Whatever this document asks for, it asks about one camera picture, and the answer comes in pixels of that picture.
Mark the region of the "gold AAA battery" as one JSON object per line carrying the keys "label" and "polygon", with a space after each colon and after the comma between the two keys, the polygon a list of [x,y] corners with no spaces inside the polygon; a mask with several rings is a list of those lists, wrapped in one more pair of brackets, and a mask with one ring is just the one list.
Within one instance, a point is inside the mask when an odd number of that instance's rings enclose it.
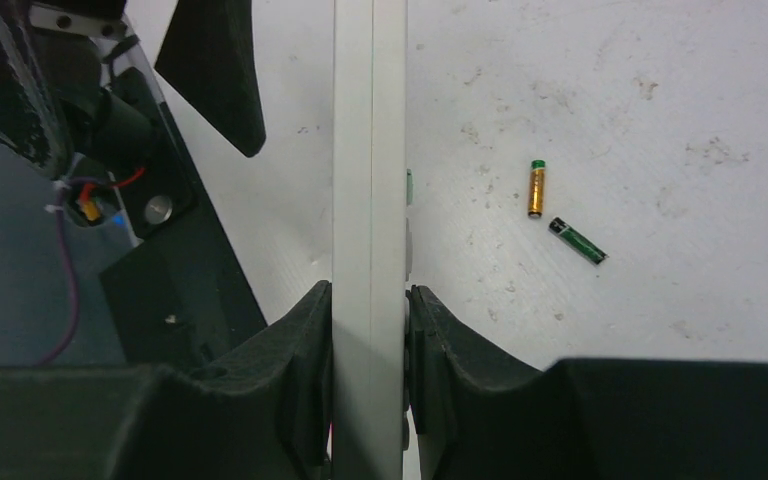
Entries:
{"label": "gold AAA battery", "polygon": [[544,208],[546,163],[544,160],[533,160],[530,164],[528,216],[541,218]]}

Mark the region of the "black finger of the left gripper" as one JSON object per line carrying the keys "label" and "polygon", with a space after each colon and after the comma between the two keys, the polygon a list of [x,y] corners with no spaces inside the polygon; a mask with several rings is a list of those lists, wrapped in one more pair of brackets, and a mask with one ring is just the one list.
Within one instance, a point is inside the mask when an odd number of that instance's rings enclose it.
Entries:
{"label": "black finger of the left gripper", "polygon": [[180,0],[155,70],[247,158],[266,142],[250,0]]}

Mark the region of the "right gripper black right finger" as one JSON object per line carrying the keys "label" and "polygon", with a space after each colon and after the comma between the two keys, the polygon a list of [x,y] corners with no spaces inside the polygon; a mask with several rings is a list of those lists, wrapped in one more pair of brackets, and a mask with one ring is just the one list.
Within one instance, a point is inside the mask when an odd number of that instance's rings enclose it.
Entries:
{"label": "right gripper black right finger", "polygon": [[768,363],[566,358],[546,370],[408,292],[425,479],[768,479]]}

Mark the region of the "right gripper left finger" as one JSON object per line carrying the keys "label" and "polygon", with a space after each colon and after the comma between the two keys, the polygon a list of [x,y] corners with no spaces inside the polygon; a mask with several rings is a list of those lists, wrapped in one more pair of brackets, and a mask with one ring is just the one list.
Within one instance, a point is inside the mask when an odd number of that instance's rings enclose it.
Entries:
{"label": "right gripper left finger", "polygon": [[332,287],[213,363],[0,368],[0,479],[318,479]]}

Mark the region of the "white remote control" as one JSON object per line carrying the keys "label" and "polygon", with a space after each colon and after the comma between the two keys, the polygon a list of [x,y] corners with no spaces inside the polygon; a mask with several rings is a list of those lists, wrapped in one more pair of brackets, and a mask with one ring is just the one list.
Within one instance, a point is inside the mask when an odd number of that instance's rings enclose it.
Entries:
{"label": "white remote control", "polygon": [[334,5],[333,475],[403,475],[404,1]]}

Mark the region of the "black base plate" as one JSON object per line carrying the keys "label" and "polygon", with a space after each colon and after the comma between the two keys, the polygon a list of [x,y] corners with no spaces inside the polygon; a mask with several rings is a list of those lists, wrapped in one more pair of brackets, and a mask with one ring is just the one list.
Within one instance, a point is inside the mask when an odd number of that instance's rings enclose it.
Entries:
{"label": "black base plate", "polygon": [[100,174],[58,181],[49,206],[68,317],[45,361],[67,349],[82,315],[67,216],[99,227],[107,203],[137,241],[99,276],[125,358],[199,368],[262,330],[264,316],[166,102],[136,68],[101,77],[98,66],[52,77],[72,138]]}

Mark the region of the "green black AAA battery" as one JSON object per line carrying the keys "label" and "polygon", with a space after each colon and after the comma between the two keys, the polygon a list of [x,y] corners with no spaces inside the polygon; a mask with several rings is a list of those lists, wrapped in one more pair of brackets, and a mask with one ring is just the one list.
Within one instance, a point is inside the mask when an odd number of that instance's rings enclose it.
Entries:
{"label": "green black AAA battery", "polygon": [[599,265],[609,256],[560,217],[551,220],[548,230],[593,265]]}

